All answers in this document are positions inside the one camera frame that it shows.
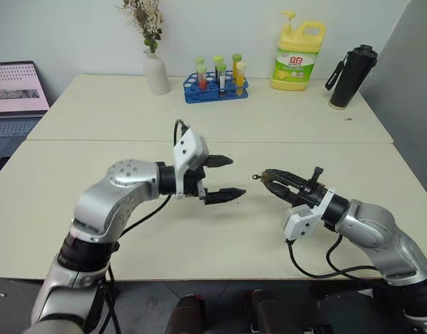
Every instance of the laptop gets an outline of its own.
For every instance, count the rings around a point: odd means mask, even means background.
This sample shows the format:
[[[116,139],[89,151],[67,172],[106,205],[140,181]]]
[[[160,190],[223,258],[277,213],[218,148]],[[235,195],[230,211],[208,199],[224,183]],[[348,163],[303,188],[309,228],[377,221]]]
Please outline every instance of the laptop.
[[[33,61],[0,63],[0,158],[12,156],[47,110]]]

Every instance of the blue test tube rack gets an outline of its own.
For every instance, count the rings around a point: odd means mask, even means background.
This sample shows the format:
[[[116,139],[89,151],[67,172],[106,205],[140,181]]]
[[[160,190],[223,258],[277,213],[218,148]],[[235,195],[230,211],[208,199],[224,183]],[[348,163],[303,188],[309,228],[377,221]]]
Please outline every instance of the blue test tube rack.
[[[249,96],[246,90],[249,87],[247,80],[244,78],[243,87],[237,87],[235,81],[232,80],[232,74],[232,71],[226,72],[225,91],[224,94],[219,94],[219,84],[215,80],[215,72],[207,72],[207,89],[204,90],[199,89],[197,74],[191,73],[183,83],[186,103],[245,99]],[[242,89],[241,95],[236,95],[237,89]]]

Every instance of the black water bottle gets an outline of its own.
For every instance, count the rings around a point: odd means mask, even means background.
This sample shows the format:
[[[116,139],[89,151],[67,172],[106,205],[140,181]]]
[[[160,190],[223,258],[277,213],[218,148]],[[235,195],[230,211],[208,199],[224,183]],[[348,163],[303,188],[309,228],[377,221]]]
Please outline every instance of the black water bottle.
[[[377,61],[378,54],[370,45],[360,45],[349,51],[325,84],[326,89],[330,90],[341,73],[329,105],[335,109],[346,108]]]

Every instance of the dish soap bottle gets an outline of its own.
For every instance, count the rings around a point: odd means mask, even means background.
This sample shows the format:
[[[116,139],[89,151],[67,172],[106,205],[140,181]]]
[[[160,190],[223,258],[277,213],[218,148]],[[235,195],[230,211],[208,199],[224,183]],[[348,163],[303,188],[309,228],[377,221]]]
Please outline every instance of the dish soap bottle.
[[[290,20],[295,17],[295,12],[281,14],[288,17],[289,23],[283,27],[278,41],[277,59],[270,83],[275,89],[304,90],[308,85],[326,28],[322,22],[306,21],[293,31]],[[308,34],[306,28],[317,28],[318,34]]]

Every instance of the silver robotic arm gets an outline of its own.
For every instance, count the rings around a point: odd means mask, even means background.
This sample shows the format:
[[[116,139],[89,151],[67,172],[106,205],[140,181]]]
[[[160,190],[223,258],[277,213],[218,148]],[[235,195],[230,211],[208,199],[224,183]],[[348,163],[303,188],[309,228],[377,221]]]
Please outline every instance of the silver robotic arm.
[[[132,211],[161,194],[177,199],[197,196],[205,204],[240,197],[241,189],[209,193],[203,187],[203,167],[233,161],[209,155],[204,139],[191,129],[173,147],[175,166],[126,159],[81,195],[70,231],[38,294],[27,333],[86,333],[100,319],[106,293],[105,273],[111,254]]]
[[[260,179],[274,195],[291,203],[284,234],[292,243],[307,236],[323,221],[325,227],[362,249],[393,290],[409,323],[427,333],[427,259],[416,243],[379,205],[348,201],[318,183],[323,169],[316,167],[310,180],[292,173],[267,169]],[[298,189],[297,193],[289,187]]]

